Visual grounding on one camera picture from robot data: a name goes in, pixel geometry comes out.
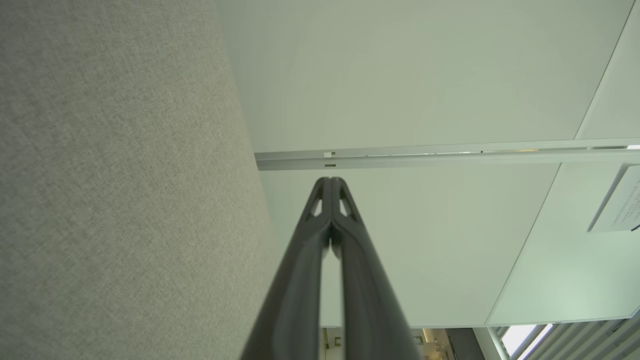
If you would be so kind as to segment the grey window blinds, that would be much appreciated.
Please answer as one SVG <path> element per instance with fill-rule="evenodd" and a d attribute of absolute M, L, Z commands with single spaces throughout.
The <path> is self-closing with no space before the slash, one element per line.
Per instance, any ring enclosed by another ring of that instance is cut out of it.
<path fill-rule="evenodd" d="M 611 320 L 475 330 L 486 360 L 640 360 L 640 310 Z"/>

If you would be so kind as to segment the white paper sign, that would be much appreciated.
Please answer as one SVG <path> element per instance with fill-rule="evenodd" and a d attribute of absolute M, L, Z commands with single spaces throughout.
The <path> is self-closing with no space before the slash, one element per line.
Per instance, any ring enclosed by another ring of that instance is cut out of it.
<path fill-rule="evenodd" d="M 622 164 L 605 195 L 589 232 L 635 231 L 640 228 L 640 164 Z"/>

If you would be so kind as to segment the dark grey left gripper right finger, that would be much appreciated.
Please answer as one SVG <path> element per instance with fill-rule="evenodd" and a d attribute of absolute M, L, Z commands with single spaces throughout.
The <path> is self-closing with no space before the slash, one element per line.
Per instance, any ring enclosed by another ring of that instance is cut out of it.
<path fill-rule="evenodd" d="M 342 267 L 343 360 L 421 360 L 345 180 L 330 180 L 331 248 Z"/>

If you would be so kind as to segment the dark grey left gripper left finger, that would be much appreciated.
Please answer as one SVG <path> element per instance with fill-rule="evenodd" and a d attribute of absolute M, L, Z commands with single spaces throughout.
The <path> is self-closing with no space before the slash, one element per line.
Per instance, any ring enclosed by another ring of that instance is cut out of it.
<path fill-rule="evenodd" d="M 331 205 L 330 180 L 322 177 L 302 210 L 240 360 L 318 360 Z"/>

